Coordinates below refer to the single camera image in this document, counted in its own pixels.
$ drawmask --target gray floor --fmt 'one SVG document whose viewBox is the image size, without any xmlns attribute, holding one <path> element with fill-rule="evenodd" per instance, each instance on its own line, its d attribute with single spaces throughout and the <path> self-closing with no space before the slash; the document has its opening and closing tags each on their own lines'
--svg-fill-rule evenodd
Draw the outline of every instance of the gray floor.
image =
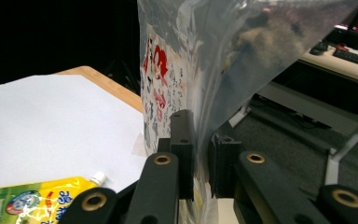
<svg viewBox="0 0 358 224">
<path fill-rule="evenodd" d="M 328 149 L 342 147 L 348 136 L 258 97 L 250 107 L 235 128 L 245 147 L 269 155 L 295 184 L 316 196 L 324 184 Z M 358 145 L 341 161 L 338 182 L 358 190 Z"/>
</svg>

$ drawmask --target black metal bar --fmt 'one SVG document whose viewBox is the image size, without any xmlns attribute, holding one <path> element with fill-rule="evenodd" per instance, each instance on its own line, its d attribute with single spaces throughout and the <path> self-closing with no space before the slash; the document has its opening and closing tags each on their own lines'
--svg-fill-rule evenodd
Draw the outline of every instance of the black metal bar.
<svg viewBox="0 0 358 224">
<path fill-rule="evenodd" d="M 241 203 L 238 200 L 234 200 L 234 213 L 240 224 L 263 224 L 251 203 Z"/>
<path fill-rule="evenodd" d="M 171 152 L 171 139 L 159 138 L 157 152 Z"/>
<path fill-rule="evenodd" d="M 118 224 L 124 222 L 137 185 L 138 181 L 135 181 L 117 194 L 116 208 L 113 210 L 110 222 L 106 224 Z"/>
<path fill-rule="evenodd" d="M 329 223 L 266 155 L 254 151 L 242 152 L 235 170 L 245 190 L 242 194 L 250 199 L 263 223 Z M 239 195 L 235 199 L 246 202 L 247 199 L 240 198 Z"/>
<path fill-rule="evenodd" d="M 180 199 L 193 199 L 193 142 L 187 110 L 171 115 L 171 153 L 179 159 Z"/>
<path fill-rule="evenodd" d="M 179 161 L 172 153 L 149 156 L 124 223 L 177 223 Z"/>
<path fill-rule="evenodd" d="M 229 122 L 220 126 L 208 145 L 209 183 L 212 195 L 217 198 L 233 198 L 236 175 L 234 163 L 245 151 Z"/>
</svg>

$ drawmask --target screw hole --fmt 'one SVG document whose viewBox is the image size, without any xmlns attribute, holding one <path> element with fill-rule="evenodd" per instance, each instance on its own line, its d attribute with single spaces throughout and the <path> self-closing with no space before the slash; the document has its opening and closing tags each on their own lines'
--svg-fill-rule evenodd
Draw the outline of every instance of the screw hole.
<svg viewBox="0 0 358 224">
<path fill-rule="evenodd" d="M 338 194 L 338 197 L 340 197 L 342 200 L 347 201 L 348 203 L 354 203 L 355 200 L 348 194 Z"/>
<path fill-rule="evenodd" d="M 158 221 L 153 216 L 147 216 L 142 218 L 141 224 L 158 224 Z"/>
<path fill-rule="evenodd" d="M 253 163 L 263 163 L 266 160 L 263 156 L 256 153 L 249 154 L 246 158 Z"/>
<path fill-rule="evenodd" d="M 154 159 L 155 164 L 165 165 L 171 162 L 171 158 L 168 156 L 158 156 Z"/>
<path fill-rule="evenodd" d="M 95 204 L 100 203 L 101 200 L 102 200 L 101 197 L 95 196 L 95 197 L 92 197 L 92 198 L 88 199 L 88 200 L 87 200 L 87 203 L 88 203 L 88 204 L 95 205 Z"/>
</svg>

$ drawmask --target white spout cap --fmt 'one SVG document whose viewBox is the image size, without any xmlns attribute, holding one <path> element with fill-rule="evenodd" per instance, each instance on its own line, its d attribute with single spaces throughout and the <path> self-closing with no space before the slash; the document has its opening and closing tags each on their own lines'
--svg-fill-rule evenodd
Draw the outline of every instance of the white spout cap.
<svg viewBox="0 0 358 224">
<path fill-rule="evenodd" d="M 90 181 L 94 182 L 98 187 L 100 187 L 106 180 L 107 176 L 102 172 L 97 172 Z"/>
</svg>

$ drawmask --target keyboard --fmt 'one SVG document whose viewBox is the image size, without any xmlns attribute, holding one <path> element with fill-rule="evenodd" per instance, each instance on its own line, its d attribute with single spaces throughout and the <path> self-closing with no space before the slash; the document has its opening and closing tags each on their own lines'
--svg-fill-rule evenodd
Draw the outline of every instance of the keyboard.
<svg viewBox="0 0 358 224">
<path fill-rule="evenodd" d="M 358 54 L 350 53 L 346 50 L 336 49 L 336 51 L 334 51 L 334 53 L 333 53 L 333 56 L 338 57 L 343 60 L 346 60 L 351 63 L 358 64 Z"/>
</svg>

